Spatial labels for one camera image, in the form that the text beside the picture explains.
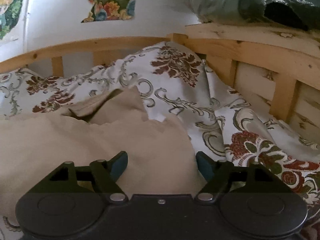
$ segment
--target beige pillowcase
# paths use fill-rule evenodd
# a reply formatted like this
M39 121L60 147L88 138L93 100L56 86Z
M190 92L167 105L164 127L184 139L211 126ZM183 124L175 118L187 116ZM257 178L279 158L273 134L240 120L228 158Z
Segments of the beige pillowcase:
M122 92L122 100L125 93L132 90ZM56 112L1 120L0 214L14 219L18 199L64 161L85 166L97 159L109 160L122 150L128 153L129 163L117 184L129 197L196 194L205 181L180 120L169 114L164 122L145 121L141 99L134 98L131 107L114 101L108 106L107 101L99 114L118 120L102 125Z

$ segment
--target orange flower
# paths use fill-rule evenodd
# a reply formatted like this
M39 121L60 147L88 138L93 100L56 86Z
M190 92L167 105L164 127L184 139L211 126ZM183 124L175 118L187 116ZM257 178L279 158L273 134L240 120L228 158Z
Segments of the orange flower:
M120 16L118 13L120 6L118 5L118 3L114 2L114 1L107 2L104 5L104 9L107 12L108 16L117 16L117 17Z

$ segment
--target white wall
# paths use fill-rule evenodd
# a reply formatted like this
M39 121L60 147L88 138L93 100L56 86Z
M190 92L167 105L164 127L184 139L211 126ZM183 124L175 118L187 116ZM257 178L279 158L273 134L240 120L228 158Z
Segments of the white wall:
M29 0L25 39L1 46L0 61L71 41L184 33L185 25L198 23L182 0L137 0L134 19L81 23L91 8L88 0Z

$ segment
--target screw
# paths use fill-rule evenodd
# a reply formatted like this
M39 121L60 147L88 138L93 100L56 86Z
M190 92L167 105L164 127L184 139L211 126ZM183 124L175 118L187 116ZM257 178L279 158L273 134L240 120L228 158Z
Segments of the screw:
M210 193L200 193L197 197L201 201L210 201L213 199L213 195Z
M122 193L113 193L113 194L110 196L110 199L111 199L112 201L116 201L116 202L124 201L124 200L125 200L125 194L122 194Z

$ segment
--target wooden plank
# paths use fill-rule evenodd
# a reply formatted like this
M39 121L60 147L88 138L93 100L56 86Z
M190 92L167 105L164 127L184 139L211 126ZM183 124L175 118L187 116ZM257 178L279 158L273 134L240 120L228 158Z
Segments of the wooden plank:
M65 54L82 51L101 51L112 49L142 49L161 41L169 41L162 37L117 37L103 38L85 41L75 41L34 50L20 56L16 56L0 62L0 73L17 69L25 64L31 64L36 60L60 57Z
M207 55L207 64L218 77L230 87L234 87L238 62L230 58Z
M187 35L185 34L180 34L180 33L170 33L167 35L167 38L170 39L170 41L173 41L175 43L184 45L186 39L188 38Z
M249 63L287 74L320 90L320 58L277 46L248 41L187 39L185 46L196 53Z
M279 46L320 57L320 34L289 27L271 27L261 24L247 26L222 25L217 23L186 26L190 39L226 39L250 41Z
M109 65L111 62L124 56L126 55L122 49L95 51L93 52L93 64L95 66Z
M296 79L279 74L276 79L276 90L273 95L270 114L279 120L289 122L298 98L298 82Z
M63 77L63 61L62 57L53 57L51 59L52 76Z

